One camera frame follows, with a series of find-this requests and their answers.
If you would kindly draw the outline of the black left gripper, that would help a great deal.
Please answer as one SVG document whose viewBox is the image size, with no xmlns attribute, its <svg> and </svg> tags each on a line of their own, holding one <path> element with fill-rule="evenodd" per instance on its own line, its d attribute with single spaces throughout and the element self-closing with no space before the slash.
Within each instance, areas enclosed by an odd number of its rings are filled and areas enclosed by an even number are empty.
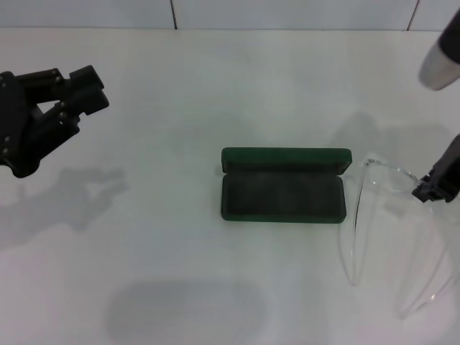
<svg viewBox="0 0 460 345">
<path fill-rule="evenodd" d="M 80 131 L 81 114 L 89 116 L 109 106 L 103 89 L 92 65 L 69 73 L 69 78 L 57 68 L 16 77 L 9 71 L 1 73 L 1 165 L 9 167 L 16 178 L 30 176 L 39 160 Z M 33 103 L 60 100 L 32 127 L 33 158 L 26 153 L 22 138 L 30 118 L 26 98 Z"/>
</svg>

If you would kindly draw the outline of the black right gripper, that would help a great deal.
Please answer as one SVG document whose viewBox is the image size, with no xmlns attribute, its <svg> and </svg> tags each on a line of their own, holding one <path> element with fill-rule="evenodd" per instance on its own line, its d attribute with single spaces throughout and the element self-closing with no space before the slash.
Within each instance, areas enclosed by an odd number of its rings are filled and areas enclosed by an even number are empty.
<svg viewBox="0 0 460 345">
<path fill-rule="evenodd" d="M 446 151 L 433 166 L 434 176 L 439 178 L 447 173 L 459 161 L 459 135 L 451 141 Z M 424 176 L 413 190 L 413 196 L 419 201 L 452 202 L 459 194 L 459 179 L 453 180 L 446 176 L 439 179 L 429 175 Z"/>
</svg>

